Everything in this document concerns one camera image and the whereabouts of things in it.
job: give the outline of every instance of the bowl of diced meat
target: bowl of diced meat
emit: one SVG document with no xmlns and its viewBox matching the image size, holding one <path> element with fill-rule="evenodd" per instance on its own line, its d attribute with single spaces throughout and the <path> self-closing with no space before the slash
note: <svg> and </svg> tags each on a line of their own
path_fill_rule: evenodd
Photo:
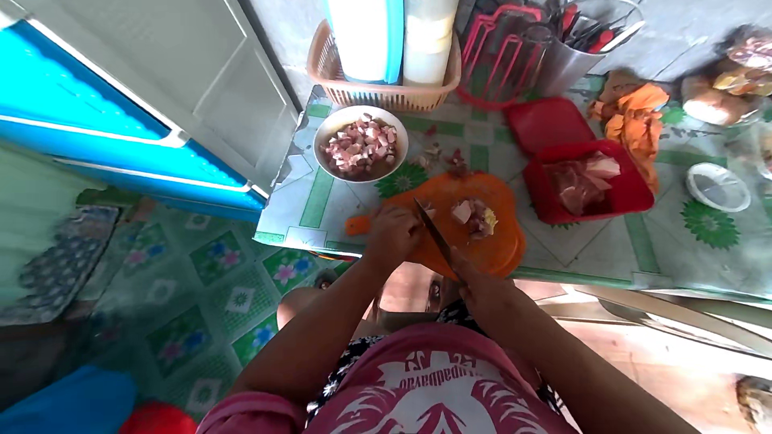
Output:
<svg viewBox="0 0 772 434">
<path fill-rule="evenodd" d="M 319 166 L 345 182 L 377 181 L 396 170 L 408 153 L 408 132 L 402 122 L 370 106 L 332 113 L 313 142 Z"/>
</svg>

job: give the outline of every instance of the white door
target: white door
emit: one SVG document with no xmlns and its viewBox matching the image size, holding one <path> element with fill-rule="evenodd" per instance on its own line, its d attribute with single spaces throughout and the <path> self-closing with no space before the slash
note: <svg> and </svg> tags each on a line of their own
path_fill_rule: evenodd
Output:
<svg viewBox="0 0 772 434">
<path fill-rule="evenodd" d="M 146 110 L 270 192 L 297 112 L 237 0 L 15 1 Z"/>
</svg>

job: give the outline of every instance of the person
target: person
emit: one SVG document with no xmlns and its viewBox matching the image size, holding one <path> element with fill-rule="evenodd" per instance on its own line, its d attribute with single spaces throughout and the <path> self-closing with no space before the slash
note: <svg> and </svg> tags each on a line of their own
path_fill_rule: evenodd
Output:
<svg viewBox="0 0 772 434">
<path fill-rule="evenodd" d="M 366 324 L 424 231 L 408 210 L 380 210 L 361 259 L 325 290 L 288 294 L 279 332 L 198 432 L 576 432 L 534 390 L 529 364 L 585 434 L 697 432 L 512 280 L 479 272 L 456 249 L 451 265 L 466 285 L 437 322 L 388 336 Z"/>
</svg>

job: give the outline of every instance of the wall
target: wall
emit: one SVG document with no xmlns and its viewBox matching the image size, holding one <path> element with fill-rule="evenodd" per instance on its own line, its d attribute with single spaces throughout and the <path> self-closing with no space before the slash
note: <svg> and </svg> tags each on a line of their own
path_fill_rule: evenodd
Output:
<svg viewBox="0 0 772 434">
<path fill-rule="evenodd" d="M 242 0 L 254 8 L 265 30 L 275 65 L 283 69 L 301 105 L 313 82 L 306 75 L 306 58 L 313 33 L 324 19 L 323 0 Z M 772 8 L 764 0 L 640 0 L 647 25 L 635 39 L 601 61 L 593 73 L 620 66 L 641 77 L 670 81 L 715 59 L 714 45 L 737 26 L 755 23 L 772 28 Z"/>
</svg>

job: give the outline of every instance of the hand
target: hand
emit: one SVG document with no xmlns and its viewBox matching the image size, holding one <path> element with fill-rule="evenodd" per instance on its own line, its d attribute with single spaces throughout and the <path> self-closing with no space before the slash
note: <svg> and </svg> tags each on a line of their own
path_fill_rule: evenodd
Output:
<svg viewBox="0 0 772 434">
<path fill-rule="evenodd" d="M 421 222 L 408 210 L 397 206 L 378 209 L 370 225 L 370 238 L 364 249 L 363 259 L 389 273 L 405 261 L 418 244 Z"/>
<path fill-rule="evenodd" d="M 477 324 L 494 341 L 501 344 L 507 340 L 514 320 L 530 315 L 533 309 L 540 310 L 512 279 L 480 272 L 457 248 L 450 250 L 453 271 L 466 281 L 459 289 L 461 297 Z"/>
</svg>

